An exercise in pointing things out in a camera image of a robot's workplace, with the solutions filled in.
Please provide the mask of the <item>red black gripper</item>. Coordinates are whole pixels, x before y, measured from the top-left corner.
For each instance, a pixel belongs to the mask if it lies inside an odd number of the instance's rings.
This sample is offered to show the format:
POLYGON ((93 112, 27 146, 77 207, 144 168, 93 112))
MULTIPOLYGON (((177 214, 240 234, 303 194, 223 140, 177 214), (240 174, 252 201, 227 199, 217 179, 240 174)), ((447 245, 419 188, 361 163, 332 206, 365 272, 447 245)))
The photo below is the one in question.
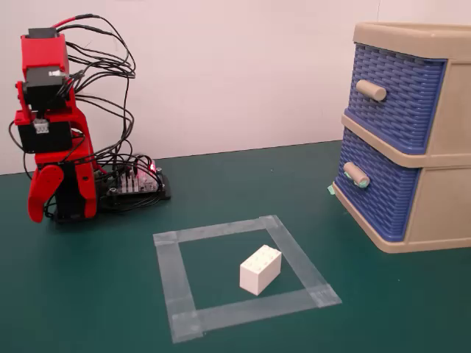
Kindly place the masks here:
POLYGON ((78 108, 47 112, 38 121, 32 113, 15 112, 23 150, 35 156, 38 164, 32 176, 27 209, 32 221, 43 220, 44 204, 63 181, 65 165, 75 165, 79 193, 85 200, 84 217, 96 214, 96 186, 91 162, 92 144, 84 113, 78 108))

